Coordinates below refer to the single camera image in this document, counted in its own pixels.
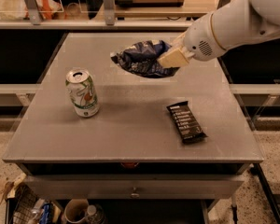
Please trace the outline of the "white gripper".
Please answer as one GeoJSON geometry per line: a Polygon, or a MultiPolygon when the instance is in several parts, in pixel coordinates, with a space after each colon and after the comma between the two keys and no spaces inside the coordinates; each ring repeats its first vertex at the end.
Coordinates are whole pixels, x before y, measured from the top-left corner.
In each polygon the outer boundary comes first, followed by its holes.
{"type": "Polygon", "coordinates": [[[194,21],[185,33],[171,43],[174,48],[157,59],[158,63],[164,68],[177,68],[188,65],[192,57],[209,61],[223,55],[226,50],[217,42],[212,19],[213,14],[208,13],[194,21]]]}

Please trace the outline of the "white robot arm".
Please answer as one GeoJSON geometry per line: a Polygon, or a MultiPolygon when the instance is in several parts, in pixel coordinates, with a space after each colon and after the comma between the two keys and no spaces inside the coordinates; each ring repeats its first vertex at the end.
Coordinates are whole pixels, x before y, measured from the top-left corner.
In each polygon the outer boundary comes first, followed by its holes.
{"type": "Polygon", "coordinates": [[[234,0],[194,21],[158,58],[165,67],[209,61],[248,44],[280,38],[280,0],[234,0]]]}

